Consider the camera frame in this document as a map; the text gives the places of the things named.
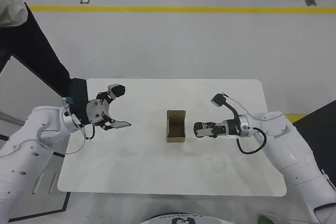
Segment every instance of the black cable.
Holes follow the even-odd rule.
[[[95,126],[94,125],[92,125],[92,136],[91,137],[86,137],[86,140],[91,140],[91,139],[93,139],[94,138],[94,136],[95,136]]]
[[[239,148],[240,152],[243,153],[243,154],[246,154],[246,155],[251,155],[251,154],[254,154],[254,153],[257,153],[259,152],[262,148],[264,148],[264,146],[267,144],[267,135],[259,128],[253,128],[254,130],[257,130],[258,132],[260,132],[263,136],[264,136],[264,142],[263,144],[257,149],[257,150],[254,150],[254,151],[251,151],[251,152],[244,152],[240,146],[240,142],[239,142],[239,139],[236,139],[236,144],[237,144],[237,147]]]

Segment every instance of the yellow floor line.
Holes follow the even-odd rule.
[[[287,114],[286,117],[287,119],[291,122],[294,123],[298,120],[300,120],[301,118],[305,117],[306,115],[303,114]]]
[[[30,6],[35,12],[134,12],[134,13],[242,13],[242,14],[336,14],[336,8],[230,8],[230,7],[94,7]]]

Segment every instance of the metal bracket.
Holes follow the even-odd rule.
[[[81,0],[80,4],[90,4],[90,0]]]
[[[305,0],[307,6],[317,6],[315,0]]]

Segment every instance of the white cable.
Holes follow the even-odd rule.
[[[325,173],[324,170],[321,170],[321,172],[326,176],[326,180],[329,182],[329,184],[332,186],[332,188],[336,191],[336,187],[335,185],[331,182],[329,176]],[[335,213],[336,211],[336,206],[334,207],[334,209],[332,210],[331,214],[324,220],[324,222],[322,224],[326,224],[328,219]]]
[[[47,146],[47,145],[41,143],[41,142],[40,142],[39,140],[37,140],[37,139],[26,139],[26,140],[24,140],[23,142],[21,142],[19,145],[17,145],[17,146],[13,146],[13,147],[14,147],[14,150],[13,150],[12,152],[10,152],[10,153],[8,153],[8,154],[6,154],[6,155],[0,156],[0,158],[7,157],[7,156],[12,155],[12,154],[14,154],[15,152],[19,151],[19,150],[21,149],[22,144],[24,144],[25,142],[28,142],[28,141],[34,141],[34,142],[37,142],[38,144],[40,144],[40,145],[41,145],[42,147],[44,147],[44,148],[50,148],[49,146]]]
[[[260,119],[260,118],[257,118],[257,117],[255,117],[255,116],[253,116],[252,114],[250,114],[250,112],[249,112],[248,110],[246,110],[245,107],[243,107],[238,101],[236,101],[236,100],[234,100],[233,98],[227,96],[225,93],[222,93],[222,95],[224,95],[224,96],[228,97],[230,100],[236,102],[241,108],[243,108],[243,109],[246,111],[246,113],[247,113],[249,116],[251,116],[252,118],[255,118],[256,120],[261,120],[261,121],[263,121],[263,122],[267,122],[267,121],[269,121],[269,120],[274,120],[274,119],[279,118],[279,117],[281,117],[281,116],[288,115],[288,114],[280,114],[280,115],[278,115],[278,116],[276,116],[276,117],[274,117],[274,118]]]
[[[86,143],[86,132],[83,132],[82,130],[83,128],[81,128],[81,132],[83,134],[83,144],[81,146],[81,148],[79,148],[78,150],[74,151],[74,152],[68,152],[68,153],[64,153],[64,155],[71,155],[71,154],[75,154],[76,152],[79,152],[81,149],[83,149],[83,147],[85,146]]]

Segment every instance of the robot logo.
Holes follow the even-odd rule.
[[[186,218],[186,220],[183,218],[173,218],[172,224],[195,224],[195,220],[190,217]]]

